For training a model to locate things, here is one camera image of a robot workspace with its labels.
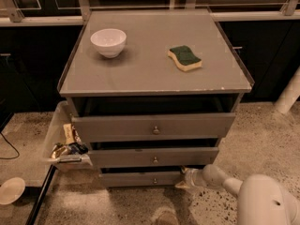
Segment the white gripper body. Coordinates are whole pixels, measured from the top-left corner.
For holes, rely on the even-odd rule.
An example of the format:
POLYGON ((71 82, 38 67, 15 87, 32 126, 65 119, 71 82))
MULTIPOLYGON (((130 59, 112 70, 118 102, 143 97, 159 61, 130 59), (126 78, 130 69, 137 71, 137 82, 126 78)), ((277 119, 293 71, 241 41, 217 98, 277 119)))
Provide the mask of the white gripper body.
POLYGON ((185 181, 190 188, 203 186, 203 173, 201 170, 188 168, 185 173, 185 181))

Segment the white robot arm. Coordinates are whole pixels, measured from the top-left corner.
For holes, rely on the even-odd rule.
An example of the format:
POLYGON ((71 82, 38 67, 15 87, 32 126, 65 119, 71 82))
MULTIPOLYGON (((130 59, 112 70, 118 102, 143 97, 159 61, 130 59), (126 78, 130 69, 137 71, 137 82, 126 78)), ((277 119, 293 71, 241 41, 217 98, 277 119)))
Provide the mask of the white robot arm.
POLYGON ((218 166, 182 169, 177 188, 224 188, 237 200, 237 225, 300 225, 300 201, 275 179, 252 174, 242 181, 218 166))

